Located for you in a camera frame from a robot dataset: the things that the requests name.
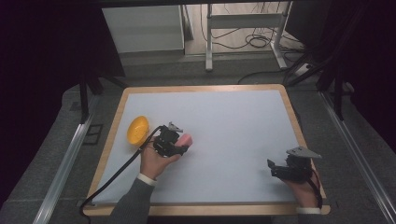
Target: table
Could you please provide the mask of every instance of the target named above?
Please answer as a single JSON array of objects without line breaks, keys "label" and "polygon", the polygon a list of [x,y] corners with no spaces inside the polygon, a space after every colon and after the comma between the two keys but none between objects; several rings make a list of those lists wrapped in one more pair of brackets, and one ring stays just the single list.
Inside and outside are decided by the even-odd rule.
[{"label": "table", "polygon": [[[120,121],[127,104],[129,94],[140,93],[171,93],[171,92],[248,92],[248,91],[278,91],[281,100],[286,108],[287,116],[290,119],[292,131],[295,134],[299,146],[306,147],[304,137],[300,130],[298,121],[293,113],[290,100],[283,86],[281,85],[246,85],[246,86],[190,86],[190,87],[146,87],[146,88],[128,88],[124,91],[120,104],[113,120],[105,148],[99,161],[89,195],[93,194],[104,174],[106,163],[109,160],[111,149],[116,144],[116,134],[120,127]],[[326,195],[321,189],[323,198]],[[295,214],[296,203],[161,203],[152,205],[149,214],[151,216],[273,216],[273,215],[292,215]],[[113,205],[98,204],[95,207],[86,207],[85,213],[89,216],[106,216],[111,213]],[[328,214],[330,206],[324,205],[322,214]]]}]

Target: hand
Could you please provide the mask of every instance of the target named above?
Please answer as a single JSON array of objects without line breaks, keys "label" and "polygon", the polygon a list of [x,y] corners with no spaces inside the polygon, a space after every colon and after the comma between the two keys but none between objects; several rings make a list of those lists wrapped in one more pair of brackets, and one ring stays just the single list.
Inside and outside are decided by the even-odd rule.
[{"label": "hand", "polygon": [[[318,182],[318,172],[314,171],[316,174],[312,174],[311,180],[315,183],[317,188],[319,187]],[[294,197],[297,199],[300,207],[318,207],[318,199],[315,196],[315,192],[312,187],[307,183],[298,184],[289,180],[281,179],[285,184],[291,188]]]},{"label": "hand", "polygon": [[160,156],[152,145],[154,138],[143,149],[141,154],[140,173],[146,177],[155,180],[157,176],[163,173],[163,170],[170,163],[180,159],[181,155],[177,154],[169,158]]}]

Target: white board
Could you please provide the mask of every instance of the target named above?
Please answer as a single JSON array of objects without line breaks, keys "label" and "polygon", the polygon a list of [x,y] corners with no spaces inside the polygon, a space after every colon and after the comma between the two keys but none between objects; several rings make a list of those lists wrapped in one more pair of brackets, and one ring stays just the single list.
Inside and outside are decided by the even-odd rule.
[{"label": "white board", "polygon": [[[130,94],[98,188],[136,151],[126,133],[141,115],[148,118],[150,131],[172,121],[193,139],[188,152],[158,178],[152,203],[295,201],[266,163],[270,159],[286,165],[286,150],[298,146],[279,91]],[[93,203],[116,203],[131,187],[139,166],[140,157]]]}]

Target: gray floor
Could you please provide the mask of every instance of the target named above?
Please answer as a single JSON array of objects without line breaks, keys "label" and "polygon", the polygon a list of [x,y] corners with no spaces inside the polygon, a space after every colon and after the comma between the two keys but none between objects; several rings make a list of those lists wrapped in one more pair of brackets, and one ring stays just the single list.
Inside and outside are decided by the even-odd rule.
[{"label": "gray floor", "polygon": [[[127,77],[122,81],[131,86],[179,86],[236,84],[246,74],[258,71],[275,71],[276,60],[271,53],[252,55],[216,56],[214,71],[205,72],[203,57],[165,57],[150,60],[123,57]],[[261,74],[248,77],[242,84],[281,83],[282,73]],[[290,100],[299,115],[304,138],[308,147],[323,156],[315,160],[332,211],[326,223],[388,223],[375,198],[352,160],[346,144],[336,130],[329,113],[315,90],[316,77],[289,88]],[[87,136],[75,165],[64,186],[62,195],[49,223],[87,223],[78,214],[77,203],[83,200],[91,184],[94,170],[102,153],[106,137],[114,118],[122,89],[101,79],[105,92],[93,117],[93,125],[102,125],[103,130],[95,144],[96,136]],[[46,140],[30,164],[21,181],[0,212],[0,223],[32,223],[46,196],[57,168],[64,156],[79,123],[80,111],[78,88],[64,94],[63,107]],[[380,136],[344,97],[344,116],[361,151],[370,163],[378,179],[390,197],[396,198],[396,156]],[[221,223],[230,219],[216,219]],[[266,223],[265,217],[233,219],[230,223]],[[296,217],[273,217],[272,223],[296,223]],[[106,223],[106,217],[95,217],[92,223]]]}]

